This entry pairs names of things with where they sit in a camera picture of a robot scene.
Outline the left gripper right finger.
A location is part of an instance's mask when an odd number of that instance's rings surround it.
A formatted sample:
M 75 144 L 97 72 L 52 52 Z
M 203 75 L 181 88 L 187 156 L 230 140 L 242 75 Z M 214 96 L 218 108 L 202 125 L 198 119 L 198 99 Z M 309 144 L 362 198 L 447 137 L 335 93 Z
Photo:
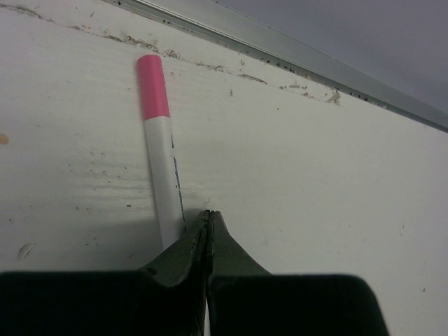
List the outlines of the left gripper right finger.
M 230 235 L 223 216 L 207 225 L 212 335 L 387 335 L 377 298 L 350 274 L 273 275 Z

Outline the pink capped white pen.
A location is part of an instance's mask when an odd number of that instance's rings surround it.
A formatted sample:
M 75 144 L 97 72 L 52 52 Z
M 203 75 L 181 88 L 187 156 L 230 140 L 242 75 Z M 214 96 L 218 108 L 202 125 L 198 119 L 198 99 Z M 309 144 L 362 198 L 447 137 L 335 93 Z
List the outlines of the pink capped white pen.
M 162 248 L 185 232 L 179 173 L 174 154 L 172 123 L 162 60 L 144 55 L 136 62 L 141 112 Z

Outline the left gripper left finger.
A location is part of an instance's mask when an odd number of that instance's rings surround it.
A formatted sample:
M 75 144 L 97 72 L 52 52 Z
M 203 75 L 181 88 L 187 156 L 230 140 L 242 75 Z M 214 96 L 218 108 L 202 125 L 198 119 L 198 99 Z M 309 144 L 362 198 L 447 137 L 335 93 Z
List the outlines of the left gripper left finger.
M 202 335 L 209 220 L 138 269 L 2 273 L 1 334 Z

